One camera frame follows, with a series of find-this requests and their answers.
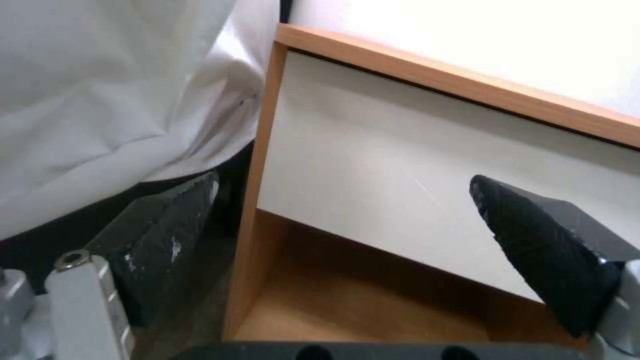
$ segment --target gray metal part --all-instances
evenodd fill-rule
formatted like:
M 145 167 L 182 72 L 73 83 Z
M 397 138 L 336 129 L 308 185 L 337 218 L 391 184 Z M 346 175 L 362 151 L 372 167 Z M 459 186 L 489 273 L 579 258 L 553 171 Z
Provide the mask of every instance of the gray metal part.
M 591 341 L 592 358 L 640 359 L 640 260 L 625 264 L 616 297 Z
M 51 302 L 56 359 L 128 359 L 133 336 L 107 262 L 52 272 L 45 287 Z
M 22 323 L 33 306 L 33 290 L 24 272 L 4 270 L 0 286 L 0 359 L 23 352 Z

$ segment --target white surface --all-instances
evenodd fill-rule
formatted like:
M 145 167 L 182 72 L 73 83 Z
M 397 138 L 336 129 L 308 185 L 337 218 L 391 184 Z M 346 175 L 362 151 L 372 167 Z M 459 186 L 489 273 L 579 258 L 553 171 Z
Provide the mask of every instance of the white surface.
M 277 18 L 277 0 L 0 2 L 0 240 L 244 147 Z
M 640 1 L 296 0 L 349 33 L 640 117 Z
M 289 53 L 260 209 L 536 299 L 468 194 L 570 200 L 640 245 L 640 152 Z

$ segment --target black textured rubber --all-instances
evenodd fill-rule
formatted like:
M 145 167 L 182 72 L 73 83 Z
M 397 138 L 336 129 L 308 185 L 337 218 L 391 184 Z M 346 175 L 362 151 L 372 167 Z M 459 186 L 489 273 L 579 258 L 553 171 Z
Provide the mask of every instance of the black textured rubber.
M 575 337 L 591 334 L 640 252 L 576 205 L 475 176 L 471 196 L 511 264 Z
M 132 325 L 148 326 L 161 305 L 180 295 L 177 280 L 188 268 L 217 184 L 212 171 L 136 199 L 87 244 L 109 261 Z

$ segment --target black object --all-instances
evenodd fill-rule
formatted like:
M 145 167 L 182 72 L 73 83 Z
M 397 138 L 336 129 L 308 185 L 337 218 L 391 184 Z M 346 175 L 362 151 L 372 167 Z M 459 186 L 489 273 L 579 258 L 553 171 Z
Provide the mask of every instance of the black object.
M 148 326 L 176 294 L 217 192 L 215 172 L 133 201 L 87 246 L 107 259 L 135 326 Z
M 173 360 L 584 360 L 578 351 L 543 344 L 384 345 L 361 343 L 219 343 Z
M 640 251 L 571 202 L 485 176 L 471 196 L 511 264 L 572 335 L 592 334 Z

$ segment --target white sheet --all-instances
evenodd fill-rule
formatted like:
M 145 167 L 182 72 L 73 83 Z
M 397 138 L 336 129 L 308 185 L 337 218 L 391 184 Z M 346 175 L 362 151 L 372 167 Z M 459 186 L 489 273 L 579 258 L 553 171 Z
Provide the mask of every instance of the white sheet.
M 277 0 L 1 2 L 0 239 L 244 147 L 277 17 Z

